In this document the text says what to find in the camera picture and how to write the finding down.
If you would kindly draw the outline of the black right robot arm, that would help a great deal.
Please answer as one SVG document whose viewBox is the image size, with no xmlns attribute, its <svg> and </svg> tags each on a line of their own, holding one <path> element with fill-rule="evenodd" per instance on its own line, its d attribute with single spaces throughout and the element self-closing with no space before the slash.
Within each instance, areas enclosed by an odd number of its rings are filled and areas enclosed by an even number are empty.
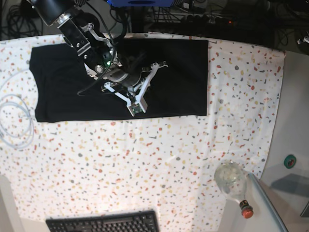
<svg viewBox="0 0 309 232">
<path fill-rule="evenodd" d="M 90 14 L 78 9 L 87 1 L 31 0 L 29 3 L 46 25 L 58 23 L 66 43 L 84 61 L 95 84 L 103 82 L 102 90 L 125 101 L 133 114 L 146 111 L 144 94 L 157 71 L 167 66 L 166 62 L 154 62 L 143 68 L 145 52 L 130 56 L 119 47 L 127 27 L 123 26 L 122 33 L 116 38 L 109 30 L 104 36 L 100 25 L 105 22 L 99 12 Z"/>
</svg>

